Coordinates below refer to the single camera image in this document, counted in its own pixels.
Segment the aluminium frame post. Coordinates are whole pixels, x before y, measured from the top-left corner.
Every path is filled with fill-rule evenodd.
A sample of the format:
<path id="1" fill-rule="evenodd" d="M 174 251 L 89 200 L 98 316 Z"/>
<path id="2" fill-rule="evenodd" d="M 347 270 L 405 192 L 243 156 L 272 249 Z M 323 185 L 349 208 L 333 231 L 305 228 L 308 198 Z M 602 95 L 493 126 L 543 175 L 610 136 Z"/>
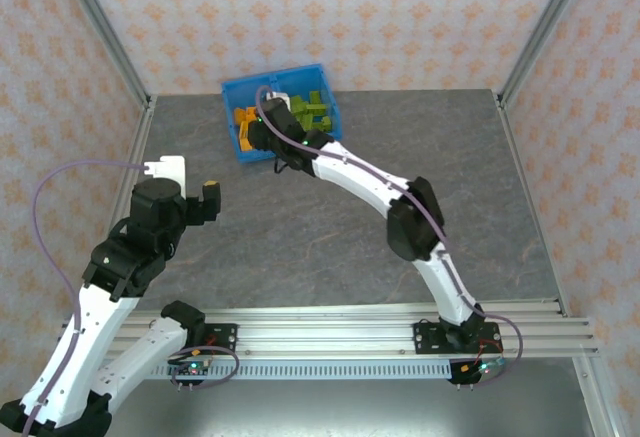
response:
<path id="1" fill-rule="evenodd" d="M 149 108 L 152 105 L 152 95 L 146 90 L 103 6 L 99 0 L 79 0 L 79 3 L 124 79 L 127 88 L 145 108 Z"/>
<path id="2" fill-rule="evenodd" d="M 501 109 L 507 109 L 516 98 L 519 88 L 533 69 L 546 41 L 568 6 L 570 0 L 549 0 L 529 39 L 521 51 L 502 90 L 496 94 Z"/>

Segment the controller circuit board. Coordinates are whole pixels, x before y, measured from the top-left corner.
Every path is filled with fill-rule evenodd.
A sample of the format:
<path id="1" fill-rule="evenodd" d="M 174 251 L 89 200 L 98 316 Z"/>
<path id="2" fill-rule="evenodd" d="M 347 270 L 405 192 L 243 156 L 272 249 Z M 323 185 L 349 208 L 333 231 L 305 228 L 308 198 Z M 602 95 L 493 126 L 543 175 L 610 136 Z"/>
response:
<path id="1" fill-rule="evenodd" d="M 195 391 L 209 376 L 208 367 L 200 361 L 173 361 L 168 370 L 169 380 L 178 391 Z"/>
<path id="2" fill-rule="evenodd" d="M 458 390 L 461 388 L 474 390 L 502 375 L 505 369 L 506 360 L 502 357 L 489 360 L 454 359 L 450 361 L 448 382 Z"/>

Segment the aluminium table side rail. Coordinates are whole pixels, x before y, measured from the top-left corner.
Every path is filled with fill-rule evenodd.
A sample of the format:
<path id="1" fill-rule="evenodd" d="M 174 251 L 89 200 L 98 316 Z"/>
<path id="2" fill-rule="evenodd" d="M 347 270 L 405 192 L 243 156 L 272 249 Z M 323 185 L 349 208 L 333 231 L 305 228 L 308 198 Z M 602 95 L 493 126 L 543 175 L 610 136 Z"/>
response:
<path id="1" fill-rule="evenodd" d="M 560 311 L 561 314 L 565 317 L 572 317 L 573 314 L 571 312 L 571 309 L 568 305 L 569 301 L 567 299 L 567 295 L 565 292 L 565 289 L 563 287 L 563 283 L 562 281 L 558 278 L 558 275 L 556 273 L 556 265 L 553 259 L 553 256 L 551 255 L 549 246 L 548 246 L 548 242 L 546 241 L 546 235 L 545 232 L 542 229 L 540 220 L 539 220 L 539 215 L 537 212 L 537 208 L 535 206 L 535 202 L 534 199 L 532 197 L 531 191 L 530 191 L 530 187 L 528 185 L 528 181 L 527 181 L 527 176 L 526 176 L 526 172 L 524 169 L 524 165 L 522 163 L 518 148 L 517 148 L 517 143 L 515 141 L 515 137 L 514 137 L 514 132 L 511 128 L 511 124 L 509 121 L 509 117 L 507 114 L 507 110 L 506 110 L 506 106 L 505 103 L 503 102 L 501 96 L 494 92 L 493 93 L 493 97 L 494 97 L 494 101 L 495 101 L 495 105 L 496 105 L 496 109 L 497 112 L 499 114 L 504 132 L 505 132 L 505 136 L 510 148 L 510 152 L 512 155 L 512 158 L 514 160 L 514 164 L 521 182 L 521 186 L 528 204 L 528 208 L 529 208 L 529 214 L 532 218 L 532 221 L 534 223 L 534 226 L 536 228 L 536 233 L 538 236 L 538 240 L 540 241 L 540 244 L 542 246 L 542 249 L 544 251 L 544 255 L 547 261 L 547 264 L 551 270 L 551 276 L 554 278 L 554 283 L 556 286 L 556 290 L 557 290 L 557 295 L 556 295 L 556 300 L 559 303 L 559 307 L 560 307 Z"/>
<path id="2" fill-rule="evenodd" d="M 131 164 L 139 165 L 142 163 L 144 155 L 144 149 L 148 139 L 156 103 L 158 96 L 151 95 L 148 101 L 142 106 L 138 124 L 132 137 L 131 145 L 127 161 Z M 113 217 L 119 219 L 126 213 L 129 193 L 131 192 L 133 185 L 137 181 L 138 172 L 135 169 L 125 168 L 121 173 L 121 178 L 118 187 L 118 194 L 114 205 Z"/>

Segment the blue two-compartment bin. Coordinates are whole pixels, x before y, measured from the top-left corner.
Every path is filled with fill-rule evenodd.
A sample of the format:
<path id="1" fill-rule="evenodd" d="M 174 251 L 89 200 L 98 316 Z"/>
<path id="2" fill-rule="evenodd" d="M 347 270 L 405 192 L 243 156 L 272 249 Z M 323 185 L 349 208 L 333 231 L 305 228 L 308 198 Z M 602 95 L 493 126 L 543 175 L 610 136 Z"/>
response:
<path id="1" fill-rule="evenodd" d="M 292 96 L 299 95 L 309 104 L 309 92 L 319 91 L 323 104 L 330 110 L 328 117 L 332 121 L 329 134 L 341 140 L 342 119 L 337 102 L 329 85 L 327 74 L 321 64 L 311 64 L 271 73 L 257 74 L 225 81 L 221 84 L 222 96 L 227 117 L 227 130 L 231 137 L 236 157 L 241 163 L 258 162 L 274 157 L 272 152 L 253 149 L 249 152 L 240 150 L 238 141 L 239 127 L 234 124 L 235 108 L 255 107 L 255 94 L 259 87 L 268 85 L 275 92 L 284 92 Z"/>

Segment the grey metal sheet panel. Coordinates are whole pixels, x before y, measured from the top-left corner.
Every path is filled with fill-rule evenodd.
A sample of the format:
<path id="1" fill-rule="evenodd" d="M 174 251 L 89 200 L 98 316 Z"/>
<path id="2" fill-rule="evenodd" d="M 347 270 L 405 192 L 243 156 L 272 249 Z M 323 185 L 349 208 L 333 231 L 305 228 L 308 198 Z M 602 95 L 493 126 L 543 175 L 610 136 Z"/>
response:
<path id="1" fill-rule="evenodd" d="M 444 381 L 230 382 L 178 392 L 149 381 L 107 437 L 595 437 L 579 389 L 513 377 Z"/>

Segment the aluminium frame leg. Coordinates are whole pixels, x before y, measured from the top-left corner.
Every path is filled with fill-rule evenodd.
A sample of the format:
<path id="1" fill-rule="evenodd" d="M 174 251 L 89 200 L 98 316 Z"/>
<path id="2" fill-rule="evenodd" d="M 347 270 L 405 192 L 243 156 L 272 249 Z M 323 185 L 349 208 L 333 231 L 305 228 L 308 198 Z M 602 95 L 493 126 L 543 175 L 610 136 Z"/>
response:
<path id="1" fill-rule="evenodd" d="M 628 437 L 616 408 L 614 386 L 601 357 L 572 359 L 594 437 Z"/>

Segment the aluminium rail beam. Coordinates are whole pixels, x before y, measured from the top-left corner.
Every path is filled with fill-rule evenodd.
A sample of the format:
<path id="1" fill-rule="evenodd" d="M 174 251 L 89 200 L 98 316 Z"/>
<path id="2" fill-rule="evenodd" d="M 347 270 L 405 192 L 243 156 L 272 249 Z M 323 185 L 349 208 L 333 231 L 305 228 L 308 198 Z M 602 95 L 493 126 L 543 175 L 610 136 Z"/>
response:
<path id="1" fill-rule="evenodd" d="M 507 358 L 579 357 L 602 344 L 586 318 L 565 317 L 555 300 L 489 301 Z M 236 352 L 246 359 L 409 359 L 413 324 L 435 321 L 432 303 L 209 309 L 212 323 L 238 325 Z"/>

